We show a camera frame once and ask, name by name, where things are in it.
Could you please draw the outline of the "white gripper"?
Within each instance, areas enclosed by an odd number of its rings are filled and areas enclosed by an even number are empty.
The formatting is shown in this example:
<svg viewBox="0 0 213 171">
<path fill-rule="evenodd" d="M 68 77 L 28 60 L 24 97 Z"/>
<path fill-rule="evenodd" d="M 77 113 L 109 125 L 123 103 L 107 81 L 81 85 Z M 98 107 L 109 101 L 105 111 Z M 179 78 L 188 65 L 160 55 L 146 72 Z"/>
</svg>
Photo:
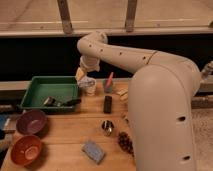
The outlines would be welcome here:
<svg viewBox="0 0 213 171">
<path fill-rule="evenodd" d="M 88 72 L 100 70 L 100 60 L 94 57 L 81 56 L 75 78 L 80 81 Z"/>
</svg>

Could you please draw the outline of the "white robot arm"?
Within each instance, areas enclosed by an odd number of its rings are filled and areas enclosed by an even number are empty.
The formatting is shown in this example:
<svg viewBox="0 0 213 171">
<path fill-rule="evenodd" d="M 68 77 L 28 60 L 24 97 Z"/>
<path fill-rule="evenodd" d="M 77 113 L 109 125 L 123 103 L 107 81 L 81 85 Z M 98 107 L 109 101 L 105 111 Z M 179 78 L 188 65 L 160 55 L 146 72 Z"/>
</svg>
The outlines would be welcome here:
<svg viewBox="0 0 213 171">
<path fill-rule="evenodd" d="M 131 72 L 128 112 L 136 171 L 197 171 L 191 99 L 201 73 L 188 58 L 110 45 L 101 32 L 77 42 L 88 72 L 105 61 Z"/>
</svg>

